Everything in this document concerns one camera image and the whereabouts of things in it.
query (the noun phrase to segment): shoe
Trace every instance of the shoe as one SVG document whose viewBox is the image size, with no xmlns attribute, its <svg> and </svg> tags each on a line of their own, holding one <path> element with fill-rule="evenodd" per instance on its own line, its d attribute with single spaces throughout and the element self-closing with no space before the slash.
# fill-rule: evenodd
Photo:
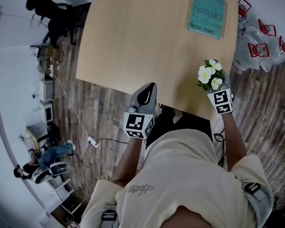
<svg viewBox="0 0 285 228">
<path fill-rule="evenodd" d="M 72 145 L 72 147 L 73 147 L 73 151 L 76 149 L 76 147 L 75 147 L 75 145 L 73 144 L 73 142 L 72 141 L 70 141 L 70 140 L 67 140 L 67 142 L 68 143 L 70 143 L 71 145 Z"/>
</svg>

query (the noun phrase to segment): white flower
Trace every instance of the white flower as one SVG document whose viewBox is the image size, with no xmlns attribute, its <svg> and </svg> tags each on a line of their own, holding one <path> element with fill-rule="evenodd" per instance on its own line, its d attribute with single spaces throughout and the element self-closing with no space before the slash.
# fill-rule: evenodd
<svg viewBox="0 0 285 228">
<path fill-rule="evenodd" d="M 200 66 L 199 68 L 199 81 L 203 84 L 207 84 L 209 82 L 209 79 L 211 79 L 211 68 Z"/>
<path fill-rule="evenodd" d="M 220 78 L 214 78 L 212 81 L 211 81 L 211 86 L 212 86 L 212 89 L 218 89 L 219 86 L 223 83 L 223 80 L 220 79 Z"/>
<path fill-rule="evenodd" d="M 209 63 L 211 65 L 211 73 L 215 74 L 215 70 L 219 71 L 222 69 L 222 65 L 220 63 L 217 63 L 215 60 L 210 59 Z"/>
</svg>

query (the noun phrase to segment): book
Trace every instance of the book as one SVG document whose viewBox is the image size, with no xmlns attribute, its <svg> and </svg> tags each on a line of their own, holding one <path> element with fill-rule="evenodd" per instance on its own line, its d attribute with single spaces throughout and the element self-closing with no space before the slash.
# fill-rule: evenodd
<svg viewBox="0 0 285 228">
<path fill-rule="evenodd" d="M 193 0 L 188 30 L 220 39 L 224 15 L 224 0 Z"/>
</svg>

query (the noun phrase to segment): beige t-shirt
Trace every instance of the beige t-shirt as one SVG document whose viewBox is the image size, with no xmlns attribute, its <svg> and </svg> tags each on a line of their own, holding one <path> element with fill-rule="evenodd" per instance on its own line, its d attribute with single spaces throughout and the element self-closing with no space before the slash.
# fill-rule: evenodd
<svg viewBox="0 0 285 228">
<path fill-rule="evenodd" d="M 178 206 L 199 213 L 213 228 L 255 228 L 242 190 L 242 183 L 251 182 L 271 190 L 258 157 L 246 156 L 227 172 L 205 133 L 168 132 L 149 146 L 141 171 L 125 188 L 97 182 L 81 228 L 98 228 L 108 202 L 117 202 L 120 228 L 159 228 Z"/>
</svg>

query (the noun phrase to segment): light wood tabletop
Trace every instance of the light wood tabletop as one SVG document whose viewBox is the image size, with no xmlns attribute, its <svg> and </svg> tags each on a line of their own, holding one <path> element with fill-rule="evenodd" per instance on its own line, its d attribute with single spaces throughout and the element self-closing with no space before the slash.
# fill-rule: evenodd
<svg viewBox="0 0 285 228">
<path fill-rule="evenodd" d="M 227 4 L 221 39 L 187 29 L 193 0 L 93 0 L 81 39 L 77 79 L 129 94 L 157 85 L 161 104 L 211 119 L 214 109 L 197 86 L 204 59 L 229 73 L 238 0 Z"/>
</svg>

